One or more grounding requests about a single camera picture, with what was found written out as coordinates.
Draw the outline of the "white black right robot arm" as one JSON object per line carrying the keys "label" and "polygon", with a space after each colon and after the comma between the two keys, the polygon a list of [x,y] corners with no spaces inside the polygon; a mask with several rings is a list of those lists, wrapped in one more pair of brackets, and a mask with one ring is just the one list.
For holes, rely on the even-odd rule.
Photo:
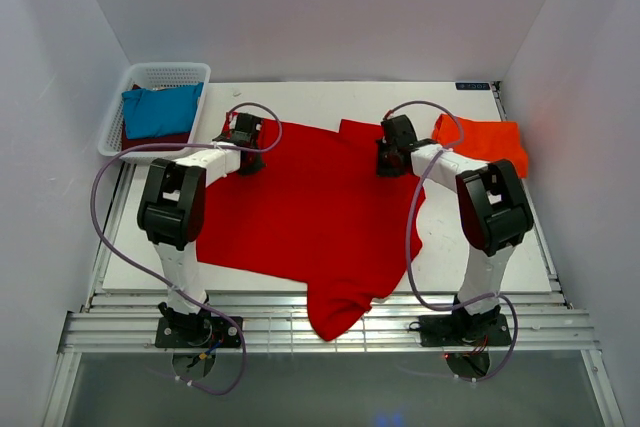
{"label": "white black right robot arm", "polygon": [[507,264],[533,227],[533,214],[512,162],[479,161],[430,139],[419,139],[405,115],[387,115],[377,142],[377,172],[413,173],[457,197],[468,258],[462,285],[450,306],[431,305],[413,330],[424,347],[507,346],[512,337],[499,297]]}

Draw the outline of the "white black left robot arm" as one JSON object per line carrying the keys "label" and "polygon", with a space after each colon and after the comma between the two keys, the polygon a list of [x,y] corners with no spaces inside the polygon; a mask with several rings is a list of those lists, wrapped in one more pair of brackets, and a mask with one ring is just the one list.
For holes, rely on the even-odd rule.
{"label": "white black left robot arm", "polygon": [[158,255],[168,298],[158,305],[155,345],[159,348],[240,345],[237,329],[203,308],[208,295],[196,255],[205,220],[206,188],[232,173],[254,174],[264,167],[260,135],[265,120],[232,113],[229,126],[205,148],[149,167],[137,213],[138,227]]}

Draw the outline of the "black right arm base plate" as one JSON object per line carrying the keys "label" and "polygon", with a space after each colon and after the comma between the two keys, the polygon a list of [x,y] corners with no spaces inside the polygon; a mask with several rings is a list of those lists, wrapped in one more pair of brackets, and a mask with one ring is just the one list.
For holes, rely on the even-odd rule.
{"label": "black right arm base plate", "polygon": [[417,322],[423,347],[471,346],[475,343],[507,347],[512,342],[506,317],[502,314],[488,321],[472,321],[469,325],[453,315],[419,316]]}

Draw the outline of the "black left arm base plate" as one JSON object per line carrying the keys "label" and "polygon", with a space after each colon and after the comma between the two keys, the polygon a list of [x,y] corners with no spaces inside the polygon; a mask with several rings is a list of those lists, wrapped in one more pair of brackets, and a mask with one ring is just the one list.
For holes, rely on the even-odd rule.
{"label": "black left arm base plate", "polygon": [[180,325],[177,321],[161,318],[157,325],[154,346],[161,349],[239,348],[239,328],[242,317],[233,317],[233,326],[221,317],[205,317],[195,323]]}

